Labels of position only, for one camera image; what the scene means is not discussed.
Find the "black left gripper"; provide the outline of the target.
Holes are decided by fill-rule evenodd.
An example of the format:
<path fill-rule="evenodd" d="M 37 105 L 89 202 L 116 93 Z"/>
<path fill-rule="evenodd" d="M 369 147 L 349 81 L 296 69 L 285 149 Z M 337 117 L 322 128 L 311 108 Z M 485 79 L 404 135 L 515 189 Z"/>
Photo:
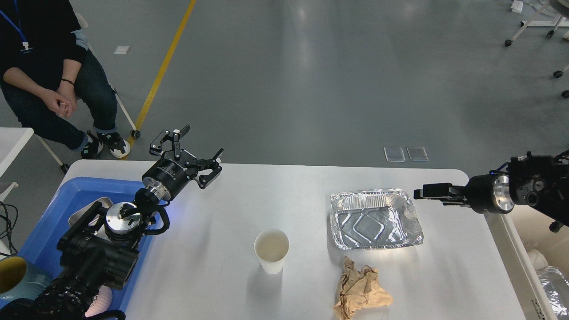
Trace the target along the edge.
<path fill-rule="evenodd" d="M 190 128 L 185 125 L 182 129 L 163 130 L 149 145 L 149 153 L 162 158 L 142 175 L 142 182 L 158 199 L 174 199 L 191 180 L 204 190 L 221 174 L 223 148 L 211 159 L 197 159 L 192 154 L 181 157 L 180 139 Z M 166 141 L 171 142 L 173 159 L 164 158 Z"/>

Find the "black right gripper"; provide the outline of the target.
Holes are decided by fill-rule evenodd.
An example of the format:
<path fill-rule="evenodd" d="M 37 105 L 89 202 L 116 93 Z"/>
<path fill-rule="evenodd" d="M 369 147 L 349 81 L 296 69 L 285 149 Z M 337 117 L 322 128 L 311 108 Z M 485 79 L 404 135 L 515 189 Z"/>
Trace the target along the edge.
<path fill-rule="evenodd" d="M 414 190 L 414 199 L 438 199 L 443 205 L 471 208 L 481 214 L 510 213 L 515 205 L 510 196 L 509 177 L 504 174 L 474 176 L 465 187 L 450 183 L 424 184 Z"/>

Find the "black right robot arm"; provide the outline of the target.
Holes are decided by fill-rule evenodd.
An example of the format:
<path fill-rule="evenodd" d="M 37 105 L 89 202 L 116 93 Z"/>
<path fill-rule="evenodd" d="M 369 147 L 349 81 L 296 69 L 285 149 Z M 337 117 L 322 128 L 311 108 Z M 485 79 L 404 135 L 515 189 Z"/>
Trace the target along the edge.
<path fill-rule="evenodd" d="M 558 232 L 569 223 L 568 152 L 558 155 L 514 156 L 488 174 L 474 176 L 465 186 L 425 184 L 414 199 L 438 200 L 481 214 L 510 213 L 515 205 L 528 205 L 553 219 L 549 230 Z"/>

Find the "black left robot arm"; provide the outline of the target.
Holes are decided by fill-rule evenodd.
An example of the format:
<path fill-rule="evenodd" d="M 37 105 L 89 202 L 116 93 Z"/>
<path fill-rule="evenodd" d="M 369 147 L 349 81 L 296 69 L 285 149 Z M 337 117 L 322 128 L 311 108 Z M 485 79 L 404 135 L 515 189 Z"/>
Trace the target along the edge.
<path fill-rule="evenodd" d="M 194 180 L 205 189 L 222 171 L 220 148 L 210 159 L 199 159 L 181 148 L 190 130 L 163 130 L 149 146 L 159 159 L 142 175 L 144 186 L 131 202 L 105 207 L 96 200 L 59 239 L 63 270 L 34 298 L 20 297 L 1 309 L 6 320 L 85 320 L 102 286 L 121 290 L 140 257 L 145 236 L 170 227 L 165 209 Z"/>

